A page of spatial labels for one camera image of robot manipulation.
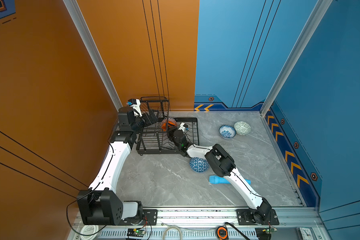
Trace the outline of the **blue geometric patterned bowl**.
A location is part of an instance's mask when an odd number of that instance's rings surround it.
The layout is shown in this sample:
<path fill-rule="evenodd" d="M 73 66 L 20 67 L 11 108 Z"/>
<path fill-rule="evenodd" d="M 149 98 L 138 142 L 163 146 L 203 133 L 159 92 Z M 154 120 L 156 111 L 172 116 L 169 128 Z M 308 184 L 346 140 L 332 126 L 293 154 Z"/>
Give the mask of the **blue geometric patterned bowl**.
<path fill-rule="evenodd" d="M 210 165 L 206 159 L 191 158 L 190 167 L 196 173 L 204 173 L 209 169 Z"/>

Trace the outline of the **orange plastic bowl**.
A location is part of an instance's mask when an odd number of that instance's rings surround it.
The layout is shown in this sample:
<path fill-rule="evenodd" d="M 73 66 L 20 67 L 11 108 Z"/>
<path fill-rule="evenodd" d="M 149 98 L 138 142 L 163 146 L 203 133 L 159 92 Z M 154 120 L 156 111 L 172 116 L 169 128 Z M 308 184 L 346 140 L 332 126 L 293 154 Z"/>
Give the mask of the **orange plastic bowl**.
<path fill-rule="evenodd" d="M 161 129 L 163 131 L 167 131 L 172 127 L 177 127 L 177 122 L 174 118 L 164 118 L 162 122 L 160 123 Z"/>

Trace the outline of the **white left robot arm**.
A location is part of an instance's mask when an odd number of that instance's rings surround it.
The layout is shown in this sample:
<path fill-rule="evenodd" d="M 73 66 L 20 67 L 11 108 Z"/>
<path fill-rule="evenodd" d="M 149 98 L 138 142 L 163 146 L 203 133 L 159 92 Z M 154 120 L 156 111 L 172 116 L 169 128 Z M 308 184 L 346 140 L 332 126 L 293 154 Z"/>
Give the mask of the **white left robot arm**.
<path fill-rule="evenodd" d="M 80 191 L 77 203 L 85 225 L 117 226 L 126 220 L 134 225 L 143 220 L 140 201 L 119 199 L 117 183 L 127 156 L 131 153 L 137 135 L 158 122 L 153 110 L 141 113 L 139 107 L 119 109 L 119 124 L 112 134 L 108 153 L 101 169 L 88 190 Z"/>

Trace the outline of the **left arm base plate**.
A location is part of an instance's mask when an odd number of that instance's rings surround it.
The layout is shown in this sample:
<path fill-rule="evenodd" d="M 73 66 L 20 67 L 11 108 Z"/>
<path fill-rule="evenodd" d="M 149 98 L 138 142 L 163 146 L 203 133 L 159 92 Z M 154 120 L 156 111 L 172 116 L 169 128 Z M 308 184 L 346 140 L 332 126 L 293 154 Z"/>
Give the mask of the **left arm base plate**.
<path fill-rule="evenodd" d="M 143 209 L 138 211 L 137 215 L 130 218 L 125 218 L 119 222 L 119 226 L 143 226 L 148 220 L 149 225 L 155 226 L 157 224 L 158 210 Z"/>

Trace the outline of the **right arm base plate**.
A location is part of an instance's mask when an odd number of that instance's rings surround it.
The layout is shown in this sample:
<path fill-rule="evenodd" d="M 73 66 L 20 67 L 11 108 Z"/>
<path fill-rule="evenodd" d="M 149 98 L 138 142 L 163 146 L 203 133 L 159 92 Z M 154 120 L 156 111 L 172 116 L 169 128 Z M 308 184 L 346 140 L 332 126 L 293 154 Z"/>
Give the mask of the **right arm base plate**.
<path fill-rule="evenodd" d="M 237 209 L 236 210 L 237 219 L 240 226 L 249 226 L 249 225 L 264 225 L 268 226 L 278 226 L 280 224 L 277 213 L 274 209 L 264 217 L 257 217 L 255 211 L 251 209 Z"/>

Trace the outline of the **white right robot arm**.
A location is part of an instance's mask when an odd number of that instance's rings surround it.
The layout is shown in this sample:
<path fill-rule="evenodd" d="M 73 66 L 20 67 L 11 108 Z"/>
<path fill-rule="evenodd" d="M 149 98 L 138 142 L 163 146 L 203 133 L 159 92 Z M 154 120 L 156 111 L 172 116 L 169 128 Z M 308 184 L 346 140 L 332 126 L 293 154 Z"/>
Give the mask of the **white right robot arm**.
<path fill-rule="evenodd" d="M 184 130 L 177 127 L 168 130 L 168 137 L 182 156 L 207 160 L 217 176 L 231 183 L 247 203 L 252 213 L 252 222 L 259 225 L 268 223 L 272 206 L 248 184 L 235 165 L 234 159 L 221 145 L 215 144 L 212 147 L 195 145 L 188 141 Z"/>

